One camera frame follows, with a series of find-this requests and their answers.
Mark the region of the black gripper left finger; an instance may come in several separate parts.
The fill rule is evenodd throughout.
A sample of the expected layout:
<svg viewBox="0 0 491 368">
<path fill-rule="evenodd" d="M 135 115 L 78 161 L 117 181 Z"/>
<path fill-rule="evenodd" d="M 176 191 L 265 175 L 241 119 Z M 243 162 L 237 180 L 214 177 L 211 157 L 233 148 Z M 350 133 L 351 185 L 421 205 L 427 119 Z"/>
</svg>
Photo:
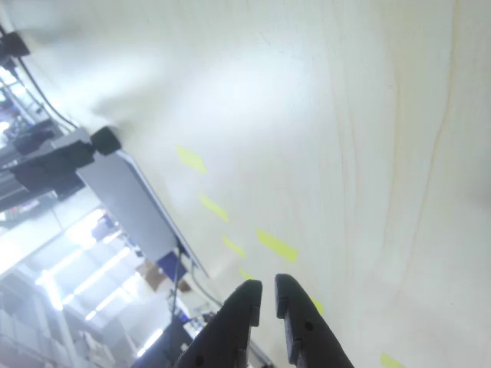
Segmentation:
<svg viewBox="0 0 491 368">
<path fill-rule="evenodd" d="M 243 368 L 248 366 L 250 333 L 259 325 L 262 282 L 247 280 L 225 300 L 177 360 L 176 367 Z"/>
</svg>

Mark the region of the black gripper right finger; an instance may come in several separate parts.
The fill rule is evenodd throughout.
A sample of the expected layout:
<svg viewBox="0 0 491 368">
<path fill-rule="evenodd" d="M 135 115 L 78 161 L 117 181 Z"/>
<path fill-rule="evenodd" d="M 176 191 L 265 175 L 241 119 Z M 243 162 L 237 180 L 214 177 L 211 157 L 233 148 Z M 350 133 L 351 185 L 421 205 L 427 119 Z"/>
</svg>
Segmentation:
<svg viewBox="0 0 491 368">
<path fill-rule="evenodd" d="M 290 364 L 309 368 L 353 367 L 314 302 L 291 275 L 275 276 L 275 301 L 276 316 L 284 321 Z"/>
</svg>

